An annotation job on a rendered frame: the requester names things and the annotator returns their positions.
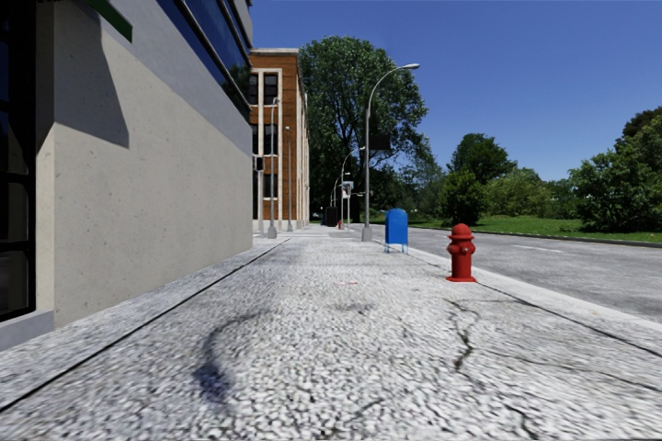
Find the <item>grey street lamp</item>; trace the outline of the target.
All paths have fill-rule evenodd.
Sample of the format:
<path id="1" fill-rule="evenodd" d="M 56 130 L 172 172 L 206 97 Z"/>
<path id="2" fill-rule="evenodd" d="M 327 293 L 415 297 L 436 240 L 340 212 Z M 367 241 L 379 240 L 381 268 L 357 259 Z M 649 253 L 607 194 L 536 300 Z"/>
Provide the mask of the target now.
<path id="1" fill-rule="evenodd" d="M 371 103 L 372 103 L 372 98 L 373 95 L 377 89 L 377 87 L 382 83 L 382 81 L 389 76 L 390 74 L 393 74 L 395 72 L 398 72 L 400 70 L 416 70 L 420 67 L 419 63 L 409 63 L 405 64 L 402 66 L 395 67 L 391 71 L 385 73 L 381 79 L 375 84 L 375 86 L 372 88 L 369 98 L 368 98 L 368 104 L 366 106 L 366 112 L 365 112 L 365 192 L 364 192 L 364 225 L 361 231 L 361 240 L 363 242 L 371 242 L 373 239 L 372 236 L 372 228 L 370 225 L 370 117 L 371 117 Z"/>
<path id="2" fill-rule="evenodd" d="M 342 164 L 341 175 L 340 175 L 340 179 L 341 179 L 341 184 L 340 184 L 340 188 L 341 188 L 341 190 L 340 190 L 341 203 L 340 203 L 340 207 L 341 207 L 341 209 L 340 209 L 339 222 L 338 222 L 338 228 L 339 228 L 340 230 L 342 230 L 342 227 L 343 227 L 343 220 L 344 220 L 344 218 L 343 218 L 343 199 L 344 199 L 344 197 L 345 197 L 345 196 L 344 196 L 344 195 L 345 195 L 345 189 L 344 189 L 345 187 L 344 187 L 344 184 L 343 184 L 343 182 L 344 182 L 344 181 L 343 181 L 343 178 L 344 178 L 344 175 L 346 174 L 346 173 L 345 173 L 345 165 L 346 165 L 346 161 L 347 161 L 347 159 L 348 159 L 348 158 L 349 158 L 349 157 L 350 157 L 355 151 L 362 152 L 362 151 L 364 151 L 365 149 L 366 149 L 366 147 L 365 147 L 365 146 L 362 146 L 362 147 L 359 147 L 359 148 L 357 148 L 357 149 L 355 149 L 355 150 L 352 150 L 352 151 L 351 151 L 351 152 L 345 157 L 344 162 L 343 162 L 343 164 Z"/>

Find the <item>blue letter box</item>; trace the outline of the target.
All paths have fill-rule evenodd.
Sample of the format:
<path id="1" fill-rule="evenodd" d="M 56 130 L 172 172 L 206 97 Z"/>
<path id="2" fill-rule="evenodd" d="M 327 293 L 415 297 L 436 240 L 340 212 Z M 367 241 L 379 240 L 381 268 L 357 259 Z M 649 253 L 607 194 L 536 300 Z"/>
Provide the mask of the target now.
<path id="1" fill-rule="evenodd" d="M 390 251 L 391 244 L 400 244 L 401 252 L 408 252 L 408 216 L 400 208 L 390 209 L 385 215 L 385 251 Z"/>

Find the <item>tree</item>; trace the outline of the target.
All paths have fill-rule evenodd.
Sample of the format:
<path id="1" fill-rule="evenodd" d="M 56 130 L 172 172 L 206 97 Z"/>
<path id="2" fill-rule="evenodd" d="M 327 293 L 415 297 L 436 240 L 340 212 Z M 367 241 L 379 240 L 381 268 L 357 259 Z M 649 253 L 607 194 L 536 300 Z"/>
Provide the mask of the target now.
<path id="1" fill-rule="evenodd" d="M 365 112 L 372 88 L 396 67 L 387 52 L 366 40 L 330 36 L 299 50 L 307 94 L 310 211 L 318 213 L 337 192 L 345 157 L 365 145 Z M 442 170 L 419 129 L 428 108 L 414 76 L 391 73 L 377 87 L 370 117 L 372 209 L 424 208 Z M 365 150 L 346 161 L 343 179 L 365 185 Z"/>

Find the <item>red brick building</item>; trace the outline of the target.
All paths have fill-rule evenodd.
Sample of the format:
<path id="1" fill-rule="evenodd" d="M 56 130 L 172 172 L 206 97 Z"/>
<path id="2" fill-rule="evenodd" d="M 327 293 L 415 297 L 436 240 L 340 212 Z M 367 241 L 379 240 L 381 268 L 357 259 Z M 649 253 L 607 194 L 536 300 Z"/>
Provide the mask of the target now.
<path id="1" fill-rule="evenodd" d="M 297 49 L 253 49 L 250 61 L 253 228 L 264 237 L 309 223 L 307 95 Z"/>

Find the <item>red fire hydrant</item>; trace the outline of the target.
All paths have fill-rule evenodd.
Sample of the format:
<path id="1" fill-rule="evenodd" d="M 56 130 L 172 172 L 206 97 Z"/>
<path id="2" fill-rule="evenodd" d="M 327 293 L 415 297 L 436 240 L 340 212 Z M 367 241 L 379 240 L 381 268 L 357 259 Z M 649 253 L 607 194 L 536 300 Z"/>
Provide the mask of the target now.
<path id="1" fill-rule="evenodd" d="M 472 276 L 472 255 L 475 252 L 474 236 L 468 225 L 459 223 L 451 229 L 451 240 L 447 251 L 451 255 L 451 274 L 446 277 L 452 282 L 475 282 Z"/>

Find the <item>pale concrete building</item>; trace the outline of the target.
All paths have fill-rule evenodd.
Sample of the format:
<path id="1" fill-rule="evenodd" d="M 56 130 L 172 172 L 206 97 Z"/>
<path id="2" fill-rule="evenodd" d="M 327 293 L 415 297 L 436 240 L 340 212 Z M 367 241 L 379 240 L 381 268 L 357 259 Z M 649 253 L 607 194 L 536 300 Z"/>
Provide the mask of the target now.
<path id="1" fill-rule="evenodd" d="M 251 245 L 252 0 L 0 0 L 0 352 Z"/>

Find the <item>trees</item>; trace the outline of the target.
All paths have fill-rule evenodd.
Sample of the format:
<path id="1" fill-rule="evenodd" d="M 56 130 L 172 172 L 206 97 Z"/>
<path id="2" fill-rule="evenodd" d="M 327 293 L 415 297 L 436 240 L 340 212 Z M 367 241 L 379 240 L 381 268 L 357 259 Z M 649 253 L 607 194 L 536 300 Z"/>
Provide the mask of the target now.
<path id="1" fill-rule="evenodd" d="M 662 105 L 637 113 L 612 148 L 544 181 L 482 133 L 465 135 L 446 168 L 430 155 L 397 172 L 372 172 L 381 208 L 417 208 L 420 219 L 474 225 L 491 216 L 577 220 L 584 232 L 662 231 Z"/>

